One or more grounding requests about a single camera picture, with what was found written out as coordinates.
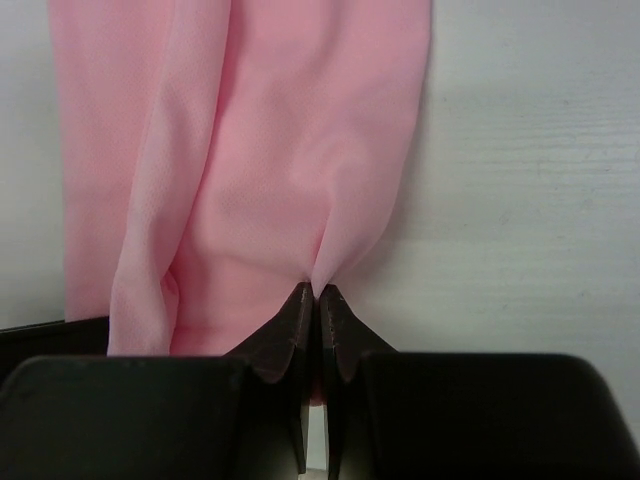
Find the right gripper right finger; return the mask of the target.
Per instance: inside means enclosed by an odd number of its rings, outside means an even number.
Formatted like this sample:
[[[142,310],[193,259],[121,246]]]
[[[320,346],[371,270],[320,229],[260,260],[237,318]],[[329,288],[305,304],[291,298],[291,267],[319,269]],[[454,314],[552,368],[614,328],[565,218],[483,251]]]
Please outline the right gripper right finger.
[[[360,372],[369,354],[396,350],[362,322],[337,286],[319,297],[327,469],[330,479],[374,479],[370,408]]]

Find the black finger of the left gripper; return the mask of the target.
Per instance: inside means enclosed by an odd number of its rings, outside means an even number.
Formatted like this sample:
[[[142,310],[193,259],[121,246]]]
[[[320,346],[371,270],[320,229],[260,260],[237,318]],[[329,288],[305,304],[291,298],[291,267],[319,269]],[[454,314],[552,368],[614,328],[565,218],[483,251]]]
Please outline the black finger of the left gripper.
[[[1,383],[24,361],[51,355],[105,355],[109,318],[65,320],[2,329]]]

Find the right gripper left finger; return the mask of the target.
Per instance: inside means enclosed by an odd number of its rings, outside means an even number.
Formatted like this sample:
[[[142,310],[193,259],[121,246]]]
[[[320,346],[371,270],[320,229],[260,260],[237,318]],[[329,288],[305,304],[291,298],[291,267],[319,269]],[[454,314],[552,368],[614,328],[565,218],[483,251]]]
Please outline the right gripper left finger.
[[[276,315],[228,353],[247,363],[237,409],[232,475],[306,471],[314,297],[296,285]]]

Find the pink t shirt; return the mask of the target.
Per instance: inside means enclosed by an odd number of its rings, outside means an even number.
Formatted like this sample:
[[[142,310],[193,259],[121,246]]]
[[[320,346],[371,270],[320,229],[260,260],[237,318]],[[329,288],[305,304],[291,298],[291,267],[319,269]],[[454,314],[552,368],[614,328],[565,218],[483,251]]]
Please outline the pink t shirt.
[[[52,1],[65,317],[112,355],[220,355],[392,214],[428,1]]]

